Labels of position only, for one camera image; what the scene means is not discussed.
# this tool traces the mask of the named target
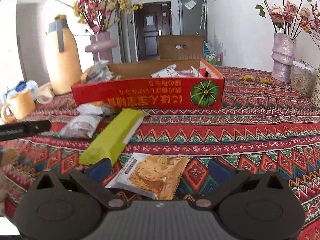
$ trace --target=blue lid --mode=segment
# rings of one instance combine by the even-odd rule
[[[19,85],[16,87],[16,92],[20,92],[20,91],[22,91],[22,90],[24,90],[24,89],[26,89],[27,88],[27,83],[25,83],[25,82],[20,82],[19,83]]]

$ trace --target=beige cup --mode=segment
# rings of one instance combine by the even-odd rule
[[[6,113],[8,107],[13,112],[12,116],[8,116]],[[25,89],[10,98],[9,102],[2,107],[1,117],[6,123],[13,122],[15,119],[22,120],[31,114],[35,108],[36,104],[33,101],[30,90]]]

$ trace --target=patterned tablecloth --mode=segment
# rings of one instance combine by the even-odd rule
[[[114,166],[113,175],[104,184],[121,169],[132,152],[189,157],[176,198],[207,193],[217,186],[207,170],[212,157],[233,167],[245,167],[252,173],[277,169],[305,210],[306,224],[299,239],[319,239],[320,110],[287,84],[257,81],[260,77],[270,78],[270,73],[229,67],[219,70],[227,79],[220,110],[147,109],[150,116],[131,138]],[[256,81],[242,84],[239,76],[246,74],[256,77]],[[27,118],[49,119],[50,132],[1,143],[4,149],[16,148],[21,155],[14,165],[3,167],[8,178],[8,217],[13,216],[41,170],[50,168],[65,173],[78,166],[78,157],[91,140],[57,136],[78,115],[75,108],[72,94],[56,97],[51,104],[37,106]],[[111,120],[112,117],[104,120],[97,133]],[[125,191],[117,194],[126,200],[141,198]]]

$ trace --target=vase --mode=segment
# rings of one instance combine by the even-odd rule
[[[113,63],[112,48],[118,46],[116,40],[110,38],[110,32],[100,32],[90,36],[91,45],[85,48],[85,52],[92,52],[93,61],[108,60]]]
[[[320,66],[318,70],[318,75],[316,78],[316,85],[313,89],[313,93],[311,96],[311,102],[318,108],[320,108]]]
[[[80,80],[82,71],[76,40],[65,15],[57,16],[49,24],[45,61],[53,93],[62,95],[71,92],[71,85]]]
[[[284,33],[275,33],[272,59],[275,61],[271,76],[281,82],[290,83],[291,67],[297,41]]]

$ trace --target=gray refrigerator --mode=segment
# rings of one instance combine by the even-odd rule
[[[181,35],[200,35],[207,41],[207,27],[204,29],[204,16],[202,20],[202,28],[200,29],[202,15],[202,0],[195,0],[196,5],[189,10],[184,3],[189,0],[179,0],[179,18],[180,18],[180,34]]]

